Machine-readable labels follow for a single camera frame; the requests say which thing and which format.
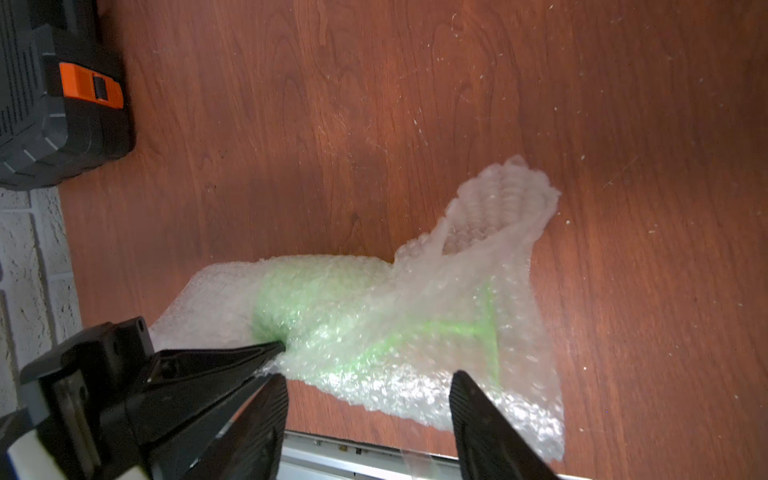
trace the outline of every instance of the black storage case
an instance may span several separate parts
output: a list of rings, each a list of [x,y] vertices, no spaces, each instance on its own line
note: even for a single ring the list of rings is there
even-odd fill
[[[50,187],[133,147],[120,58],[97,43],[92,0],[0,0],[0,187]],[[123,108],[66,98],[59,64],[115,80]]]

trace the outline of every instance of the wood grain surface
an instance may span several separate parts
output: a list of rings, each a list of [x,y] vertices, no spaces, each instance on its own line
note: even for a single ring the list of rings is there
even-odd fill
[[[563,192],[531,280],[560,472],[768,478],[768,4],[114,0],[137,146],[61,186],[86,325],[154,321],[200,268],[391,260],[523,154]],[[452,435],[290,385],[291,429]]]

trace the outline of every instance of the bubble wrap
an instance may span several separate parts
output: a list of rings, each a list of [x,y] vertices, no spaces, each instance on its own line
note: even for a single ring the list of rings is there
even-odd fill
[[[352,404],[451,430],[467,371],[529,445],[564,451],[563,406],[528,281],[559,193],[521,157],[464,183],[394,264],[277,257],[201,270],[150,328],[156,349],[282,340],[272,369]]]

